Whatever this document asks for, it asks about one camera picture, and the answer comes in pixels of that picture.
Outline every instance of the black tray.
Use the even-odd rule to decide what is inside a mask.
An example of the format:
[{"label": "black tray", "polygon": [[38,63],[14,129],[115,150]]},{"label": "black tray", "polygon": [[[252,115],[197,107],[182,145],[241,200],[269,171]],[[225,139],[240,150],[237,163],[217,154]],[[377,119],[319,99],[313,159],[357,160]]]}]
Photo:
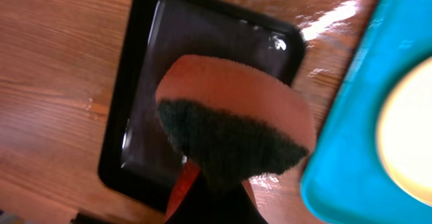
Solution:
[{"label": "black tray", "polygon": [[155,114],[155,89],[184,54],[231,59],[291,84],[304,57],[295,27],[218,0],[133,0],[99,176],[165,211],[182,167]]}]

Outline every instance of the brown wood grain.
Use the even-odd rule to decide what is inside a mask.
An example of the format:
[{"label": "brown wood grain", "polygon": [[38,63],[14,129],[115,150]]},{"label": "brown wood grain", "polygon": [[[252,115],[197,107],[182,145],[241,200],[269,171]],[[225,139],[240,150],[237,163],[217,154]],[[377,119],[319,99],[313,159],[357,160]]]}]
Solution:
[{"label": "brown wood grain", "polygon": [[[225,1],[316,28],[294,88],[321,129],[377,0]],[[38,223],[67,223],[79,209],[162,223],[163,213],[97,177],[130,2],[0,0],[0,209]],[[351,16],[337,15],[341,7]],[[318,221],[301,201],[301,170],[252,180],[268,222]]]}]

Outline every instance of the blue tray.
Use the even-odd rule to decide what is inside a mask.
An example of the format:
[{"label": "blue tray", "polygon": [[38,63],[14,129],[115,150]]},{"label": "blue tray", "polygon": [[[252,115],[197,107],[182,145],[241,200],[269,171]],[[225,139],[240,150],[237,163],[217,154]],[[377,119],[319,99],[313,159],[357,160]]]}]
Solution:
[{"label": "blue tray", "polygon": [[375,149],[387,94],[432,55],[432,0],[380,0],[301,183],[306,206],[331,223],[432,223],[432,207],[401,190]]}]

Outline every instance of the cream-colored lid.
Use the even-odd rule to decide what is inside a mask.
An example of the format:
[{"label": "cream-colored lid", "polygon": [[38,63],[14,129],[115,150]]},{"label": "cream-colored lid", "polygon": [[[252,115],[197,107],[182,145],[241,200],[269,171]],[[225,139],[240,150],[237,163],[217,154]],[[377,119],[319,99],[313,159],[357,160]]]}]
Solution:
[{"label": "cream-colored lid", "polygon": [[384,103],[377,150],[396,184],[432,206],[432,57],[409,72]]}]

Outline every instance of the wooden table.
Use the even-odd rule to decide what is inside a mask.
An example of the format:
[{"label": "wooden table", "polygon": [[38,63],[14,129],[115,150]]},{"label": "wooden table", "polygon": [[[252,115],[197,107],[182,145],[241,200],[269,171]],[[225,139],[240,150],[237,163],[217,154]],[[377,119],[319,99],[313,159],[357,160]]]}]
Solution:
[{"label": "wooden table", "polygon": [[[321,129],[377,0],[225,0],[303,29],[294,83]],[[131,0],[0,0],[0,209],[37,223],[84,210],[118,223],[163,213],[102,185],[97,164]],[[301,167],[252,179],[270,223],[315,223]]]}]

